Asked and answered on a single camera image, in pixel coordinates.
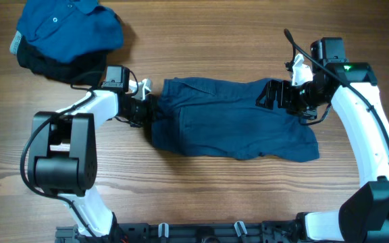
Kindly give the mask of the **dark blue denim shorts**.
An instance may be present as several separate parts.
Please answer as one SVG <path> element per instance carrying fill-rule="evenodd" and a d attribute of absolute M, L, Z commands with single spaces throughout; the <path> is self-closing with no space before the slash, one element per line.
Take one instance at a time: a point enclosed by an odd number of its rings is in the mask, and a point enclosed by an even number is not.
<path fill-rule="evenodd" d="M 318 159 L 319 146 L 311 128 L 283 109 L 256 106 L 268 81 L 165 80 L 151 125 L 153 146 L 189 157 Z"/>

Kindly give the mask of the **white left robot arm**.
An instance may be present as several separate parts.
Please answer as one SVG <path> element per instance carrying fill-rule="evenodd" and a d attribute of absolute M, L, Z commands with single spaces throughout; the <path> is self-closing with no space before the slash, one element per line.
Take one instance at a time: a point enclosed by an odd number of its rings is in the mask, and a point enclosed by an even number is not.
<path fill-rule="evenodd" d="M 38 112 L 21 155 L 25 185 L 39 196 L 61 201 L 76 222 L 79 242 L 125 242 L 115 214 L 95 187 L 96 130 L 120 118 L 133 127 L 151 120 L 153 100 L 116 90 L 90 90 L 73 105 Z"/>

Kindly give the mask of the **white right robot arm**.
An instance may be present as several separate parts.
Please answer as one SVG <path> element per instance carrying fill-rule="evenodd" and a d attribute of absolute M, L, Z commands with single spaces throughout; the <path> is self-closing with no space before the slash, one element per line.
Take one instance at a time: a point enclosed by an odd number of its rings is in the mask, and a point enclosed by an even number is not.
<path fill-rule="evenodd" d="M 269 81 L 259 107 L 315 120 L 318 106 L 338 114 L 351 143 L 360 188 L 335 211 L 299 213 L 294 242 L 389 242 L 389 123 L 368 63 L 328 63 L 297 83 Z"/>

